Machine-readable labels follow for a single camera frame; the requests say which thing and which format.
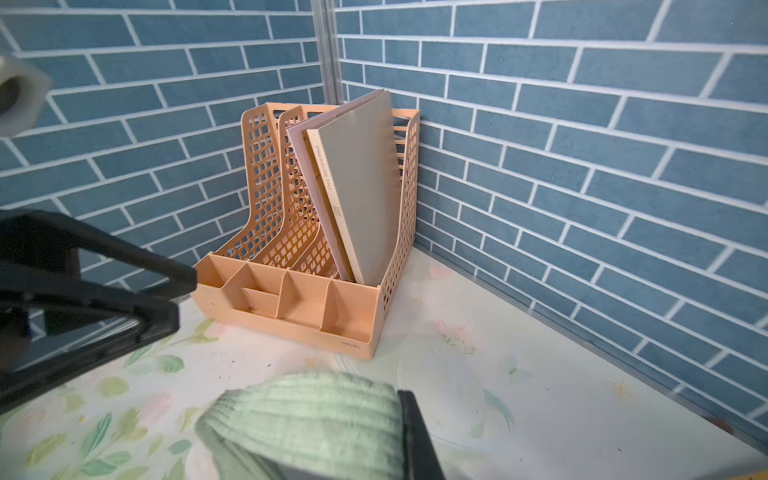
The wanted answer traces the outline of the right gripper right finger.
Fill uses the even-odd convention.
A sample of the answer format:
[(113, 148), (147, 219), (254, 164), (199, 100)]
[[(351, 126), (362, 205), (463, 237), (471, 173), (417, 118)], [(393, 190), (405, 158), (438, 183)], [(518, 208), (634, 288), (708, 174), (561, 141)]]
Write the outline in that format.
[(444, 480), (445, 476), (413, 392), (399, 390), (403, 420), (404, 478)]

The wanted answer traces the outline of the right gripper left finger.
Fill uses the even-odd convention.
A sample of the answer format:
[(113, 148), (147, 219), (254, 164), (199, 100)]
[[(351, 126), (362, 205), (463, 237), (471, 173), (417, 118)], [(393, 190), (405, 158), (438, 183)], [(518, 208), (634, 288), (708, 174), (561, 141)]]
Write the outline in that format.
[[(164, 283), (131, 292), (82, 278), (80, 250), (146, 269)], [(164, 339), (180, 328), (176, 299), (197, 287), (194, 268), (146, 251), (65, 214), (1, 213), (1, 410), (8, 412), (98, 366)], [(55, 337), (112, 318), (124, 332), (29, 367), (15, 368), (33, 344), (30, 314), (43, 313)]]

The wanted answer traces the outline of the green corduroy shoulder bag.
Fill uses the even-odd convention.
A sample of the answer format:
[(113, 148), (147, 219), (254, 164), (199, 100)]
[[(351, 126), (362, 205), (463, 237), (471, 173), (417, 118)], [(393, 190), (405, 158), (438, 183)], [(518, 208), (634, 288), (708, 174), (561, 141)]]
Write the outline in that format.
[(401, 479), (403, 412), (389, 384), (345, 372), (286, 374), (227, 390), (195, 431), (222, 479)]

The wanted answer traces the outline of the floral table mat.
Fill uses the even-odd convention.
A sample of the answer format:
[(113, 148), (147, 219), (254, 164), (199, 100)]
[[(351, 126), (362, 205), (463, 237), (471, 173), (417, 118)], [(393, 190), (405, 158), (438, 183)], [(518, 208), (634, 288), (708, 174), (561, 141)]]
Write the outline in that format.
[(358, 360), (215, 323), (192, 300), (155, 346), (1, 419), (5, 479), (213, 479), (195, 421), (223, 392), (343, 370), (413, 392), (449, 479), (723, 479), (761, 451), (413, 252), (376, 350)]

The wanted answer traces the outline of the peach plastic file organizer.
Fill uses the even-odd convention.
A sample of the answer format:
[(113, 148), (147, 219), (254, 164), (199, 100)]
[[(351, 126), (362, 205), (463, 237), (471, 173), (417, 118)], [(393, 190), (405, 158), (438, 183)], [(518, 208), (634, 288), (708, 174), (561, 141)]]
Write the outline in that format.
[(249, 220), (196, 266), (192, 299), (225, 324), (347, 356), (374, 356), (414, 244), (420, 113), (395, 109), (399, 230), (382, 284), (341, 279), (287, 130), (328, 105), (266, 103), (242, 114)]

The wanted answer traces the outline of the pink file folder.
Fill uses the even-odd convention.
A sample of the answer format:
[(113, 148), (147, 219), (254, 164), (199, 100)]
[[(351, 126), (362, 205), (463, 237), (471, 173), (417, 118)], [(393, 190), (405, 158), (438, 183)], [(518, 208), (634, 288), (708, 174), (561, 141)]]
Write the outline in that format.
[(345, 281), (354, 282), (354, 275), (343, 242), (340, 238), (338, 228), (335, 223), (335, 216), (331, 211), (331, 206), (325, 191), (319, 167), (317, 166), (313, 149), (306, 133), (308, 129), (314, 129), (325, 123), (358, 108), (365, 103), (373, 100), (382, 93), (382, 90), (374, 90), (360, 98), (340, 106), (332, 106), (329, 111), (316, 114), (298, 124), (287, 128), (287, 135), (291, 141), (293, 153), (301, 168), (308, 192), (315, 206), (317, 217), (326, 237), (332, 258), (337, 267), (340, 278)]

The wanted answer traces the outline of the beige file folder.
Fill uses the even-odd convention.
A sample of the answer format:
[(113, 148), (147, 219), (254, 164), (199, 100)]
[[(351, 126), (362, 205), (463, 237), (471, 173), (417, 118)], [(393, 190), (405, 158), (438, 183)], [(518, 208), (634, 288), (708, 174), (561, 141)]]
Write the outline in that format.
[(394, 253), (401, 174), (390, 94), (306, 131), (355, 283), (379, 285)]

